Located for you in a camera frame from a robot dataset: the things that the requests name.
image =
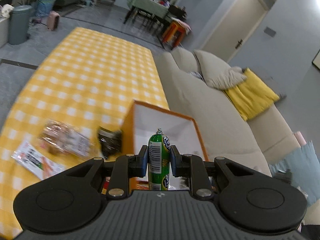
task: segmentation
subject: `door handle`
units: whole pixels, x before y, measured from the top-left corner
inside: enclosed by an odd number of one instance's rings
[[[242,39],[241,39],[241,40],[239,40],[239,41],[238,41],[238,44],[236,45],[236,47],[235,47],[235,48],[236,48],[236,49],[238,49],[238,48],[242,45],[242,42],[243,42],[243,40],[242,40]]]

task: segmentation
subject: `yellow pillow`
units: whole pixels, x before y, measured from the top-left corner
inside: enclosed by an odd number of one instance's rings
[[[279,96],[247,68],[243,73],[247,79],[235,87],[224,90],[242,119],[247,121],[267,110]]]

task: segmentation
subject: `doorway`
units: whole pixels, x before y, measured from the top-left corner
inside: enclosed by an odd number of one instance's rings
[[[229,62],[268,12],[263,0],[236,0],[204,42],[202,50]]]

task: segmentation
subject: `barcode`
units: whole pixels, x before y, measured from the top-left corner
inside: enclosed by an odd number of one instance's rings
[[[151,172],[161,174],[161,146],[162,142],[150,142],[149,158],[151,163]]]
[[[161,190],[161,184],[151,183],[151,190]]]

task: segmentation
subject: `orange stool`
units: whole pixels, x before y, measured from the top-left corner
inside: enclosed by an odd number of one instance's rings
[[[173,43],[172,48],[178,46],[178,44],[182,41],[184,36],[186,36],[186,29],[178,22],[172,21],[170,26],[166,29],[164,34],[162,35],[162,42],[168,42],[172,39],[176,32],[180,32],[179,36]]]

